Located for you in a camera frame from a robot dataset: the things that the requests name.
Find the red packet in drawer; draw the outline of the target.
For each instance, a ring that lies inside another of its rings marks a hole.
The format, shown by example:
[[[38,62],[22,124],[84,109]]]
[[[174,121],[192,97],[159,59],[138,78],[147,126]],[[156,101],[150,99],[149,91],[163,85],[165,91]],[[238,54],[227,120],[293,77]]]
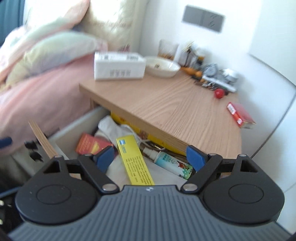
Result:
[[[88,133],[83,133],[77,146],[75,152],[79,155],[93,154],[96,155],[104,148],[112,146],[113,144],[102,137],[95,137]]]

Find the yellow flat box in drawer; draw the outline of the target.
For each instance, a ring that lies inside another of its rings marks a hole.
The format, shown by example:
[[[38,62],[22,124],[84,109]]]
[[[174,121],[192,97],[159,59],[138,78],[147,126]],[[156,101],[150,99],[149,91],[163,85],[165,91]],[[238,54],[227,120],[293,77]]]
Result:
[[[117,114],[115,114],[114,112],[111,112],[111,118],[120,125],[128,125],[129,127],[132,128],[132,130],[143,140],[149,140],[151,142],[153,142],[154,144],[156,144],[159,147],[165,148],[167,150],[170,150],[171,152],[181,155],[181,156],[186,156],[186,153],[184,151],[178,150],[177,148],[169,145],[168,143],[162,141],[159,138],[156,138],[155,136],[143,131],[141,128],[138,128],[137,126],[131,124],[130,122],[128,122],[127,120],[125,120],[124,118],[118,116]]]

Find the yellow long box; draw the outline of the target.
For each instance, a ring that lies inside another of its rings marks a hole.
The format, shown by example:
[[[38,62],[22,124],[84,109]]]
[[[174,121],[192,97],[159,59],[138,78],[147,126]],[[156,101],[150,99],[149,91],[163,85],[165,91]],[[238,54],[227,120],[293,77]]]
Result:
[[[154,186],[154,181],[133,135],[116,139],[131,185]]]

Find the white crumpled bag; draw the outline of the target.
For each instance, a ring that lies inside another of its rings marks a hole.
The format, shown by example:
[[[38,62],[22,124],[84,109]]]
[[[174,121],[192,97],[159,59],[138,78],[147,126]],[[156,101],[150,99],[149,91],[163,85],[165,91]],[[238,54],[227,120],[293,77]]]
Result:
[[[95,137],[109,140],[117,148],[117,138],[133,135],[139,146],[142,139],[128,125],[118,125],[111,116],[107,115],[98,123],[98,130],[94,134]]]

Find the pink bed quilt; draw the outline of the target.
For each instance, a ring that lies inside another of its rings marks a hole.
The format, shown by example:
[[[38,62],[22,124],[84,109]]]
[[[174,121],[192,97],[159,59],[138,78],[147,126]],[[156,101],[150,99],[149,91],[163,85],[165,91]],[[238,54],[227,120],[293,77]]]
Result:
[[[86,55],[1,93],[1,138],[13,141],[1,149],[1,155],[13,153],[34,138],[30,120],[44,133],[53,133],[88,112],[90,100],[79,91],[79,84],[93,79],[93,65],[94,55]]]

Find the red ball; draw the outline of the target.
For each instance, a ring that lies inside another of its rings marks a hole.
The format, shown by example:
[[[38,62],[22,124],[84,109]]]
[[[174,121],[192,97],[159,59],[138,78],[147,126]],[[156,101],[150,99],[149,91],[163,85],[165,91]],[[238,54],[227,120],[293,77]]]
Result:
[[[225,96],[225,91],[224,91],[224,89],[222,89],[222,88],[217,88],[217,89],[214,91],[214,96],[215,96],[217,99],[222,99],[222,98]]]

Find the wooden bedside table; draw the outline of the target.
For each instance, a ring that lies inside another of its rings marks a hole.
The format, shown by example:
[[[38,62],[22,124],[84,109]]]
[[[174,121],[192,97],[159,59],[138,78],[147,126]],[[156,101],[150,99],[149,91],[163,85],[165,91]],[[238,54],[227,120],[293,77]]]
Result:
[[[180,151],[193,145],[225,158],[242,152],[240,128],[226,108],[238,101],[237,94],[217,99],[183,72],[168,79],[88,79],[79,89],[92,102]]]

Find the white remote control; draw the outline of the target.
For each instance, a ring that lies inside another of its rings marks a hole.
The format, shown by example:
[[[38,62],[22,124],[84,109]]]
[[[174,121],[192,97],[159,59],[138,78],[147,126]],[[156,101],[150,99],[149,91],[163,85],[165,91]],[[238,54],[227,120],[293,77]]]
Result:
[[[237,88],[234,87],[233,85],[230,85],[224,81],[221,81],[217,78],[214,77],[208,77],[207,75],[203,75],[202,76],[203,79],[205,79],[208,82],[214,83],[216,85],[219,85],[220,87],[223,87],[225,89],[227,89],[229,92],[235,93],[237,91]]]

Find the small alarm clock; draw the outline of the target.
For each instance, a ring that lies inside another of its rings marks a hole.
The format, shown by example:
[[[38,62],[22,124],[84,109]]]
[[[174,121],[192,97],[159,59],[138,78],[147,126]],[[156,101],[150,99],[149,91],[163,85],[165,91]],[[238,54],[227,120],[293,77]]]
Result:
[[[213,77],[218,72],[218,65],[217,64],[208,64],[203,69],[203,74],[208,77]]]

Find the white cardboard box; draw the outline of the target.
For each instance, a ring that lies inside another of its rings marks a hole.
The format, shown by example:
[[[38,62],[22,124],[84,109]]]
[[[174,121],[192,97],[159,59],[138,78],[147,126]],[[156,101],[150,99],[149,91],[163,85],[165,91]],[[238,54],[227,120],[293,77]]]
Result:
[[[132,52],[96,52],[94,54],[94,79],[142,79],[146,59]]]

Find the pastel pillow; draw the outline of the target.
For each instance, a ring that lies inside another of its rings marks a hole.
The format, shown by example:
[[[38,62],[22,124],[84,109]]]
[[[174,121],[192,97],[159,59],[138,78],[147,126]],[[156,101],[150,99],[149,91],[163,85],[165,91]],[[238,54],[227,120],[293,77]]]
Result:
[[[93,35],[77,31],[56,33],[25,51],[4,79],[4,88],[83,56],[107,50],[107,42]]]

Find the white ceramic bowl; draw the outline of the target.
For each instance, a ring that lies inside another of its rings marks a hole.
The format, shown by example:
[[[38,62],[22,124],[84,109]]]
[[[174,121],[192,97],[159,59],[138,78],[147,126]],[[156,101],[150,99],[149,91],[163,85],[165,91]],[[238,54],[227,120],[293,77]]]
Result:
[[[180,65],[166,58],[146,56],[146,73],[160,78],[172,78],[180,70]]]

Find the clear glass cup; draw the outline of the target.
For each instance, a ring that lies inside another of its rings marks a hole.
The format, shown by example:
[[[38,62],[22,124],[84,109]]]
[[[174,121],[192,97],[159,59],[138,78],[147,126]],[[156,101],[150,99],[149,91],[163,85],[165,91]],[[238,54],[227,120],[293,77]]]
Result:
[[[161,39],[159,41],[158,56],[173,61],[175,59],[178,47],[179,44],[177,43],[172,43],[170,41]]]

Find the cream fluffy pillow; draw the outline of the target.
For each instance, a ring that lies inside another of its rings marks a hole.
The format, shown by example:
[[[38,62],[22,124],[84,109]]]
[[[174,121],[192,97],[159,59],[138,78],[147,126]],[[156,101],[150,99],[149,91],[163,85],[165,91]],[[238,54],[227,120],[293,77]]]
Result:
[[[148,1],[90,1],[79,30],[107,42],[109,51],[138,52]]]

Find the grey wall socket panel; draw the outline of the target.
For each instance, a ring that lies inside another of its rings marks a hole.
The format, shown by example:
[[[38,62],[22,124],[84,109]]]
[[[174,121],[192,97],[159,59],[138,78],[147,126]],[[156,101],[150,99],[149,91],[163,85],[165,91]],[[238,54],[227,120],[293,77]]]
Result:
[[[187,5],[184,10],[182,21],[196,25],[217,33],[223,28],[225,17],[223,15]]]

